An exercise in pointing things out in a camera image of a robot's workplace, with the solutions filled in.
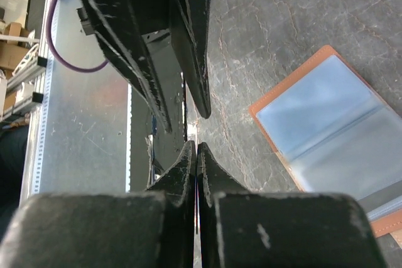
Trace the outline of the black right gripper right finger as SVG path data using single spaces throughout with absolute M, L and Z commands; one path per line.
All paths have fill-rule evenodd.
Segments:
M 253 193 L 198 145 L 204 267 L 386 267 L 363 209 L 338 193 Z

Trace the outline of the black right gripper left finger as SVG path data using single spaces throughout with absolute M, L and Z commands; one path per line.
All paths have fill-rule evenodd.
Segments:
M 191 267 L 195 144 L 149 188 L 123 195 L 40 194 L 16 211 L 2 267 Z

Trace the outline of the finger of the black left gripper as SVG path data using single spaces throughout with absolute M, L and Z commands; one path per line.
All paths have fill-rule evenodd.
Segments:
M 207 46 L 210 0 L 170 0 L 171 44 L 194 104 L 211 115 Z
M 131 0 L 82 0 L 82 3 L 105 57 L 146 102 L 164 131 L 171 132 L 166 100 Z

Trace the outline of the grey patterned card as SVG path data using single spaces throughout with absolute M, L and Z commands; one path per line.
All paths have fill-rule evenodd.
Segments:
M 198 197 L 198 178 L 197 176 L 195 177 L 195 234 L 198 235 L 198 228 L 199 228 L 199 213 L 198 213 L 198 208 L 199 208 L 199 197 Z

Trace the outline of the tan leather card holder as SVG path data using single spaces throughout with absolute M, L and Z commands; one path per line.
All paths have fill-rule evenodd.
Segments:
M 299 190 L 344 193 L 401 242 L 401 117 L 330 45 L 249 107 Z

